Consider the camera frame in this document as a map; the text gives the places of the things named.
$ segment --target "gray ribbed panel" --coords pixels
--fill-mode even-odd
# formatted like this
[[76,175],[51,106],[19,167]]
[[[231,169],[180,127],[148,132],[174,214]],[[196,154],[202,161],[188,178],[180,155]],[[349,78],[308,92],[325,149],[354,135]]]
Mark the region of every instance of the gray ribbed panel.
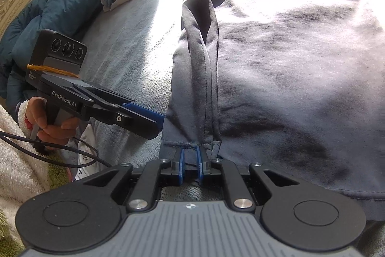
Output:
[[[313,254],[288,247],[269,236],[247,213],[223,201],[161,201],[149,213],[133,214],[118,234],[102,246],[73,257],[360,257],[343,252]],[[48,255],[29,250],[23,257]]]

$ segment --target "hand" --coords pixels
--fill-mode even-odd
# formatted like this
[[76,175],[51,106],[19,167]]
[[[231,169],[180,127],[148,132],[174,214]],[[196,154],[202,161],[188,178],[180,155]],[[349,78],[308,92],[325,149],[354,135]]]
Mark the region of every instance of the hand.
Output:
[[66,145],[69,139],[75,136],[76,128],[80,122],[78,118],[72,117],[63,121],[61,126],[47,125],[45,103],[44,99],[40,97],[32,97],[29,100],[26,117],[32,125],[37,124],[42,129],[37,133],[41,141],[59,145]]

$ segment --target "silver bolt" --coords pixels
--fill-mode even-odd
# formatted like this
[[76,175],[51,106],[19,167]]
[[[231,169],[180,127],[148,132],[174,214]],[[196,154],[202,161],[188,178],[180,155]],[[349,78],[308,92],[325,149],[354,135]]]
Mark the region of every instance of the silver bolt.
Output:
[[240,198],[234,201],[234,206],[238,208],[250,208],[253,202],[247,198]]
[[144,199],[134,199],[128,203],[132,209],[143,209],[148,206],[147,201]]

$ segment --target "camera lens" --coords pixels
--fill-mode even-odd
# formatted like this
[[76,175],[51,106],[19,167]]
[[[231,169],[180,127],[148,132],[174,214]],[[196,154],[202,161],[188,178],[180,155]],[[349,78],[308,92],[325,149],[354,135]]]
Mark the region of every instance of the camera lens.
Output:
[[58,38],[55,39],[51,45],[52,51],[57,52],[60,49],[61,44],[62,42]]
[[70,42],[64,45],[63,47],[63,56],[69,57],[74,52],[74,45]]
[[81,48],[78,48],[78,50],[75,52],[75,58],[80,59],[83,56],[83,50]]

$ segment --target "yellow rubber band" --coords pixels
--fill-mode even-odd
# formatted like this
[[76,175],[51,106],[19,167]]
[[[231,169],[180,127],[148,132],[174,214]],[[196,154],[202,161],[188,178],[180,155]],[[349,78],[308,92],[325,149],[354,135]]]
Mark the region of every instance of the yellow rubber band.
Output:
[[74,74],[72,72],[64,71],[64,70],[59,70],[59,69],[51,68],[51,67],[48,67],[48,66],[27,65],[27,69],[35,70],[35,71],[47,71],[47,72],[57,73],[57,74],[61,74],[61,75],[66,75],[68,77],[80,78],[80,76],[78,76],[78,75],[76,75],[76,74]]

